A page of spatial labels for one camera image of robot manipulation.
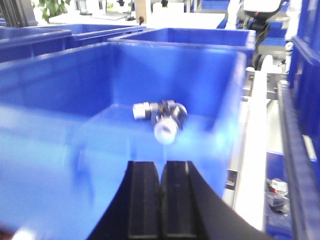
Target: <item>metal bracket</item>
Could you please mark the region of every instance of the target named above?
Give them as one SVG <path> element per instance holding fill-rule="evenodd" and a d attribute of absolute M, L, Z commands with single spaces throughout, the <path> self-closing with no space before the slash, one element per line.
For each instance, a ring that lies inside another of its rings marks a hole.
<path fill-rule="evenodd" d="M 231 169 L 228 169 L 225 188 L 230 189 L 230 190 L 235 190 L 236 184 L 237 184 L 237 179 L 238 179 L 238 172 L 231 170 Z"/>
<path fill-rule="evenodd" d="M 245 84 L 243 87 L 243 96 L 250 97 L 252 93 L 252 84 L 254 79 L 254 72 L 248 72 Z M 278 100 L 278 82 L 282 80 L 287 80 L 286 73 L 267 73 L 267 82 L 266 82 L 266 98 L 271 100 Z"/>
<path fill-rule="evenodd" d="M 2 0 L 0 1 L 0 12 L 10 27 L 37 25 L 30 0 Z"/>

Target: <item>metal frame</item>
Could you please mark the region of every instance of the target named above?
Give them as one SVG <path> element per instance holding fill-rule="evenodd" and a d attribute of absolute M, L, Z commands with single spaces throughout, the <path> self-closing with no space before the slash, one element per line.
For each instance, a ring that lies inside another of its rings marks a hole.
<path fill-rule="evenodd" d="M 242 164 L 233 208 L 258 230 L 264 230 L 267 154 L 266 101 L 267 73 L 256 71 L 248 104 Z"/>
<path fill-rule="evenodd" d="M 0 12 L 9 27 L 36 26 L 36 18 L 30 0 L 2 0 Z"/>

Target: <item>green plant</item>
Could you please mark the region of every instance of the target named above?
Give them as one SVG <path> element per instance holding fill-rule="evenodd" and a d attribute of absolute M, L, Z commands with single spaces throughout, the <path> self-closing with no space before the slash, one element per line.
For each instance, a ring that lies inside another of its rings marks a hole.
<path fill-rule="evenodd" d="M 49 22 L 49 18 L 67 13 L 66 4 L 70 0 L 39 0 L 38 7 L 42 7 L 42 18 Z"/>

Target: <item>small parts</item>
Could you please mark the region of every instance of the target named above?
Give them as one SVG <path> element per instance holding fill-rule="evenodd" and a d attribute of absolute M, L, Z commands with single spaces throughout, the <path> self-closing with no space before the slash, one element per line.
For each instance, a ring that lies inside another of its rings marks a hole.
<path fill-rule="evenodd" d="M 173 100 L 137 103 L 133 105 L 132 111 L 136 120 L 151 120 L 155 138 L 164 145 L 173 143 L 187 117 L 185 106 Z"/>
<path fill-rule="evenodd" d="M 266 201 L 274 213 L 290 215 L 290 202 L 288 199 L 288 184 L 279 178 L 267 181 L 269 192 Z"/>
<path fill-rule="evenodd" d="M 274 178 L 268 182 L 269 191 L 275 194 L 279 194 L 282 197 L 288 195 L 288 184 L 279 178 Z"/>

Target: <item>blue storage bin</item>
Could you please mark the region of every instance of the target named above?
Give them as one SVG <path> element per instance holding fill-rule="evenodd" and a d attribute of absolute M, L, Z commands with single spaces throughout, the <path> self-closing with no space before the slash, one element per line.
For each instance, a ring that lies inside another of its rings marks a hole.
<path fill-rule="evenodd" d="M 253 30 L 162 28 L 118 36 L 110 41 L 236 50 L 247 55 L 249 64 L 255 51 L 256 35 Z"/>
<path fill-rule="evenodd" d="M 303 0 L 297 36 L 313 50 L 320 50 L 320 4 L 319 1 Z"/>
<path fill-rule="evenodd" d="M 301 130 L 313 137 L 318 132 L 320 122 L 320 55 L 298 36 L 294 36 L 292 41 L 294 48 L 288 80 L 293 88 Z"/>
<path fill-rule="evenodd" d="M 0 63 L 66 49 L 70 30 L 36 27 L 0 28 Z"/>
<path fill-rule="evenodd" d="M 72 36 L 67 39 L 67 48 L 70 49 L 107 42 L 109 38 L 136 33 L 146 27 L 134 25 L 61 24 L 43 28 L 71 30 Z"/>
<path fill-rule="evenodd" d="M 0 64 L 0 222 L 85 239 L 129 160 L 193 161 L 221 195 L 246 75 L 236 51 L 100 43 Z M 188 119 L 171 145 L 132 104 L 173 99 Z"/>

